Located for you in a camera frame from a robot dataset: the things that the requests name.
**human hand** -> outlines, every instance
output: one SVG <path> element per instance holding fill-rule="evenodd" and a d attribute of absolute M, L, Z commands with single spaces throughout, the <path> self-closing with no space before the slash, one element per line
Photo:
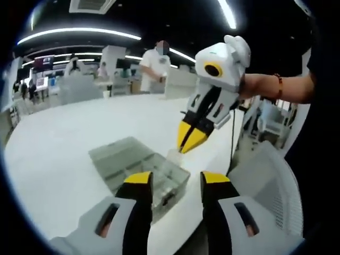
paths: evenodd
<path fill-rule="evenodd" d="M 165 76 L 163 76 L 163 77 L 161 77 L 161 78 L 159 79 L 159 82 L 160 82 L 160 83 L 165 83 L 165 81 L 166 81 L 166 77 L 165 77 Z"/>
<path fill-rule="evenodd" d="M 161 82 L 161 78 L 162 78 L 161 75 L 157 75 L 157 74 L 153 75 L 153 79 L 155 79 L 156 82 Z"/>

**black cable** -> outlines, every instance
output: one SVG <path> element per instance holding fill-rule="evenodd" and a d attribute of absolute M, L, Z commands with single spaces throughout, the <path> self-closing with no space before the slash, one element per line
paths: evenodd
<path fill-rule="evenodd" d="M 235 109 L 233 109 L 233 128 L 232 128 L 232 149 L 230 151 L 230 163 L 229 163 L 229 170 L 232 166 L 232 159 L 233 159 L 233 149 L 234 149 L 234 130 L 235 130 Z"/>

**bracelet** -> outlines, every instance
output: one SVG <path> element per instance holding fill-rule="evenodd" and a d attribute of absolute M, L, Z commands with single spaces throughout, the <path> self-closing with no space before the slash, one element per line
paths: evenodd
<path fill-rule="evenodd" d="M 283 88 L 283 83 L 282 83 L 282 77 L 275 73 L 274 76 L 278 78 L 278 93 L 276 99 L 281 99 L 282 97 L 282 88 Z"/>

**led light strip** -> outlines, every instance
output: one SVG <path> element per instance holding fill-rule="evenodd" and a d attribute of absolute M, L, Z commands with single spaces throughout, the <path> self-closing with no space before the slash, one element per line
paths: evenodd
<path fill-rule="evenodd" d="M 49 55 L 49 56 L 40 56 L 40 57 L 36 57 L 35 59 L 39 59 L 39 58 L 45 58 L 45 57 L 51 57 L 51 56 L 54 56 L 54 57 L 65 57 L 65 56 L 71 56 L 72 54 L 69 53 L 69 54 L 61 54 L 61 55 Z M 84 56 L 84 55 L 90 55 L 90 56 L 101 56 L 102 53 L 91 53 L 91 52 L 87 52 L 87 53 L 75 53 L 76 56 Z M 132 59 L 132 60 L 142 60 L 141 57 L 136 57 L 136 56 L 129 56 L 129 55 L 126 55 L 125 58 L 129 58 L 129 59 Z M 87 59 L 79 59 L 79 61 L 94 61 L 93 58 L 91 58 L 90 60 L 87 60 Z M 63 61 L 57 61 L 57 62 L 54 62 L 53 64 L 64 64 L 64 63 L 68 63 L 69 60 L 63 60 Z M 29 64 L 33 64 L 34 63 L 34 60 L 33 61 L 29 61 L 27 63 L 24 63 L 22 64 L 22 67 L 26 66 L 26 65 L 29 65 Z M 171 65 L 171 67 L 173 68 L 176 68 L 178 69 L 179 67 L 176 66 L 176 65 Z"/>
<path fill-rule="evenodd" d="M 29 41 L 33 38 L 48 35 L 48 34 L 51 34 L 51 33 L 61 33 L 61 32 L 97 32 L 97 33 L 106 33 L 106 34 L 109 34 L 109 35 L 117 35 L 117 36 L 128 37 L 128 38 L 135 39 L 135 40 L 142 39 L 139 36 L 133 36 L 133 35 L 130 35 L 128 33 L 122 33 L 122 32 L 118 32 L 118 31 L 114 31 L 114 30 L 101 29 L 101 28 L 58 28 L 58 29 L 52 29 L 52 30 L 47 30 L 47 31 L 35 33 L 33 35 L 22 38 L 20 41 L 17 42 L 17 45 L 24 43 L 26 41 Z"/>
<path fill-rule="evenodd" d="M 219 5 L 221 6 L 222 12 L 224 14 L 224 17 L 231 29 L 236 29 L 236 21 L 235 16 L 233 14 L 232 9 L 228 5 L 226 0 L 218 0 Z"/>
<path fill-rule="evenodd" d="M 184 57 L 185 59 L 190 60 L 191 62 L 196 63 L 196 60 L 194 60 L 192 57 L 186 56 L 185 54 L 183 54 L 183 53 L 181 53 L 181 52 L 179 52 L 179 51 L 177 51 L 175 49 L 170 48 L 170 52 L 175 53 L 178 56 Z"/>
<path fill-rule="evenodd" d="M 82 61 L 82 62 L 93 62 L 95 61 L 94 58 L 85 58 L 85 59 L 79 59 L 78 61 Z M 54 62 L 53 64 L 54 65 L 57 65 L 57 64 L 65 64 L 65 63 L 68 63 L 70 62 L 69 60 L 63 60 L 63 61 L 57 61 L 57 62 Z"/>

